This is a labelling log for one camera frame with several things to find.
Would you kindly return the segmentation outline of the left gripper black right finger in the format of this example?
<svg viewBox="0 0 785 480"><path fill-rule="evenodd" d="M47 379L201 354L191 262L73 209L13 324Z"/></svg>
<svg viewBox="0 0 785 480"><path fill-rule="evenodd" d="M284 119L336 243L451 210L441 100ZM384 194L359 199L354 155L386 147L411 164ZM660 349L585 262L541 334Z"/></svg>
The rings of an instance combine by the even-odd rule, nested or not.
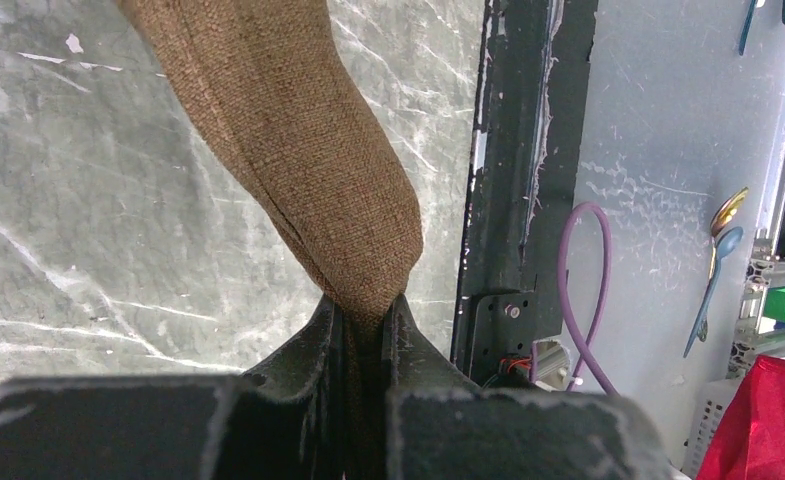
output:
<svg viewBox="0 0 785 480"><path fill-rule="evenodd" d="M419 331L405 296L384 317L389 479L671 479L641 409L619 396L483 389Z"/></svg>

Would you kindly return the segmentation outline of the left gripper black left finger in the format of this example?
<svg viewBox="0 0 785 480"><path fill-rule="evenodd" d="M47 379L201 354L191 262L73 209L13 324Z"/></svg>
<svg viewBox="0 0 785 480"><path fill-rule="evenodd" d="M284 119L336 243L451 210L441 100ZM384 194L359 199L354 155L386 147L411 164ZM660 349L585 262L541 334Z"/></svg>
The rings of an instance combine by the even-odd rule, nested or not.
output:
<svg viewBox="0 0 785 480"><path fill-rule="evenodd" d="M0 479L339 479L343 315L242 374L0 383Z"/></svg>

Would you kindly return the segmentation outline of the brown cloth napkin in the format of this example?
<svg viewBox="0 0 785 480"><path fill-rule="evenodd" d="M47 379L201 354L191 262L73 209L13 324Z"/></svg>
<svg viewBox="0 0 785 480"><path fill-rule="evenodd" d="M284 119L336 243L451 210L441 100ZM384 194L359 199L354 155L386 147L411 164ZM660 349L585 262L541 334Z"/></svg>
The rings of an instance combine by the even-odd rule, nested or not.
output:
<svg viewBox="0 0 785 480"><path fill-rule="evenodd" d="M190 121L343 310L345 473L385 477L383 318L423 250L414 188L323 1L122 1Z"/></svg>

